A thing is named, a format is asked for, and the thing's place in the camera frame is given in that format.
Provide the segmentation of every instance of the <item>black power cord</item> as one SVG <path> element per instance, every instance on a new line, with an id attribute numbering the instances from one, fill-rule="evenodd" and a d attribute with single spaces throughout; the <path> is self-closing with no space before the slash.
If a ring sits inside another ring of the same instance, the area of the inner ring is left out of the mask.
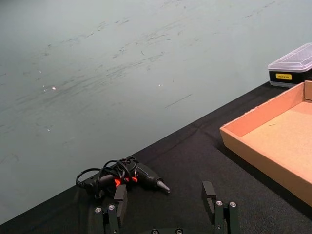
<path id="1" fill-rule="evenodd" d="M 133 166 L 129 169 L 127 168 L 127 165 L 129 165 L 130 163 L 133 163 Z M 128 157 L 120 160 L 110 160 L 106 162 L 102 168 L 89 168 L 79 173 L 78 176 L 76 177 L 76 185 L 80 188 L 85 189 L 86 184 L 84 182 L 79 181 L 79 178 L 82 175 L 86 174 L 87 172 L 98 171 L 95 183 L 95 198 L 101 198 L 102 197 L 101 190 L 105 191 L 108 194 L 114 193 L 110 191 L 108 188 L 100 188 L 99 181 L 101 176 L 103 175 L 103 172 L 105 172 L 106 175 L 111 174 L 115 178 L 119 178 L 121 184 L 128 184 L 129 182 L 131 182 L 132 177 L 131 172 L 134 170 L 136 166 L 137 159 L 135 157 Z"/>

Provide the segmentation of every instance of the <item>gray wall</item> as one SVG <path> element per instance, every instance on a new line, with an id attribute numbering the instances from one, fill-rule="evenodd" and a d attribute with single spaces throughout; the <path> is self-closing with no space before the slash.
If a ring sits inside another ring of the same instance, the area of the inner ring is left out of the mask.
<path id="1" fill-rule="evenodd" d="M 311 9 L 0 1 L 0 223 L 266 82 L 270 62 L 312 41 Z"/>

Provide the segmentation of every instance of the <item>clear plastic lid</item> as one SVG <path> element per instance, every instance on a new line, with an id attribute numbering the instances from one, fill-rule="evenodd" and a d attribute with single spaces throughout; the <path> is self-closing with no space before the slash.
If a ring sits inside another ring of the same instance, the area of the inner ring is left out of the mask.
<path id="1" fill-rule="evenodd" d="M 269 71 L 306 72 L 312 68 L 312 43 L 307 43 L 268 66 Z"/>

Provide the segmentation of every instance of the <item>black table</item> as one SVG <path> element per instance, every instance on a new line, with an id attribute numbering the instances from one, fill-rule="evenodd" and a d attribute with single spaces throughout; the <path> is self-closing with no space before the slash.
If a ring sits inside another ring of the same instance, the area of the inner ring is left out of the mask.
<path id="1" fill-rule="evenodd" d="M 211 231 L 200 198 L 201 182 L 208 180 L 219 199 L 238 203 L 241 233 L 312 234 L 312 208 L 226 149 L 219 132 L 226 122 L 284 90 L 264 84 L 134 154 L 165 179 L 172 193 L 129 191 L 122 233 L 155 227 Z M 4 223 L 0 233 L 88 233 L 96 205 L 74 186 Z"/>

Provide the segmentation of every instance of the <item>open cardboard tray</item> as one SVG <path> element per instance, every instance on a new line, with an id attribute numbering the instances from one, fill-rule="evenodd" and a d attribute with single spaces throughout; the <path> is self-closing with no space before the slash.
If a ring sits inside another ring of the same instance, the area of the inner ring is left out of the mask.
<path id="1" fill-rule="evenodd" d="M 312 206 L 312 81 L 220 128 L 226 147 Z"/>

